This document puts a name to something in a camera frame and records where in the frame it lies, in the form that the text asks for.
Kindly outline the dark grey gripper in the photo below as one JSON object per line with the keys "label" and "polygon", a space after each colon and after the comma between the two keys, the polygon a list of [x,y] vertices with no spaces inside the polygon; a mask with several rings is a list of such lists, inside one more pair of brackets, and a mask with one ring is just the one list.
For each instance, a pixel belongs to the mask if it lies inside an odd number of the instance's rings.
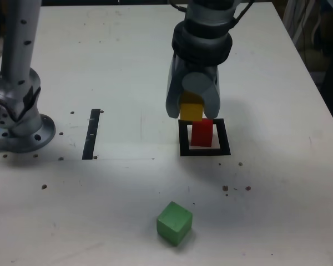
{"label": "dark grey gripper", "polygon": [[183,91],[202,98],[204,114],[215,119],[220,110],[219,73],[217,66],[191,63],[173,55],[166,95],[166,111],[169,117],[177,119],[180,114],[179,99]]}

